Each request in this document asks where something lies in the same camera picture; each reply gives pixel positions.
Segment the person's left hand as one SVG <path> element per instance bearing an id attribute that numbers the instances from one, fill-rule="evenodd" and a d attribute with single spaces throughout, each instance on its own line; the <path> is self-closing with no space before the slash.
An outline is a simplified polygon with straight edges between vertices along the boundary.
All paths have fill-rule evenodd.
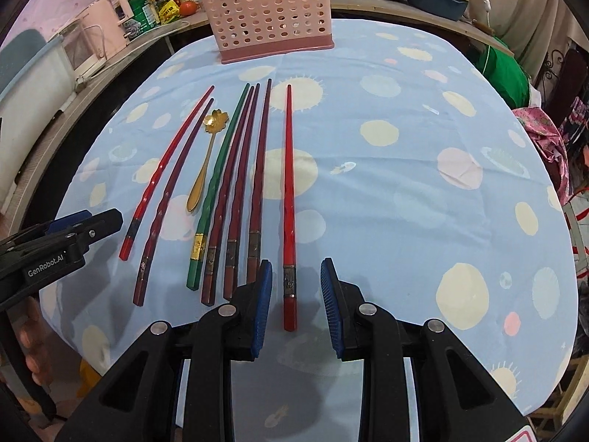
<path id="1" fill-rule="evenodd" d="M 25 362 L 39 386 L 50 386 L 53 370 L 47 346 L 49 328 L 41 314 L 39 301 L 34 297 L 26 299 L 26 320 L 18 330 L 18 339 L 25 351 Z"/>

